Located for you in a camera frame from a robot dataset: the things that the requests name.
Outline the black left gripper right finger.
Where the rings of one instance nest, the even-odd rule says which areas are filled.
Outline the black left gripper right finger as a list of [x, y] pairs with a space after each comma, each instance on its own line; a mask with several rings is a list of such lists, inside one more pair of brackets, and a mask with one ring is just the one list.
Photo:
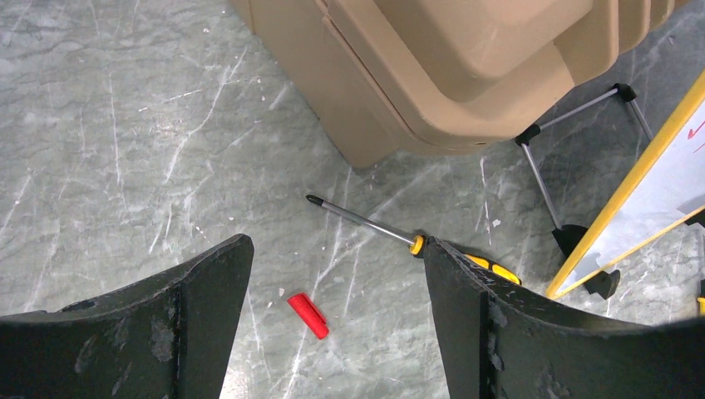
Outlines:
[[644, 326], [550, 300], [429, 238], [423, 260], [453, 398], [701, 398], [704, 320]]

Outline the yellow-framed whiteboard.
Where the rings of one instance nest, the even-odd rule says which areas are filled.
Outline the yellow-framed whiteboard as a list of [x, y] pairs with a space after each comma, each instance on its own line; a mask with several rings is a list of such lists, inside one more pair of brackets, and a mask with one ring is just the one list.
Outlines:
[[699, 76], [588, 228], [545, 295], [557, 299], [704, 209]]

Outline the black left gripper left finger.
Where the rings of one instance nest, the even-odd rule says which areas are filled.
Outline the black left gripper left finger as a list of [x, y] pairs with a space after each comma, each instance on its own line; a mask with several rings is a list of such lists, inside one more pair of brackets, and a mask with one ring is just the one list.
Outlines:
[[59, 311], [2, 317], [2, 397], [219, 397], [253, 257], [237, 234]]

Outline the red marker cap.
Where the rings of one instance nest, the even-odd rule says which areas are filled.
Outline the red marker cap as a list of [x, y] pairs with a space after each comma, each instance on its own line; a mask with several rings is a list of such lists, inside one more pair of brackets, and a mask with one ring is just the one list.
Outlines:
[[317, 339], [323, 340], [329, 334], [326, 318], [306, 293], [294, 294], [287, 303]]

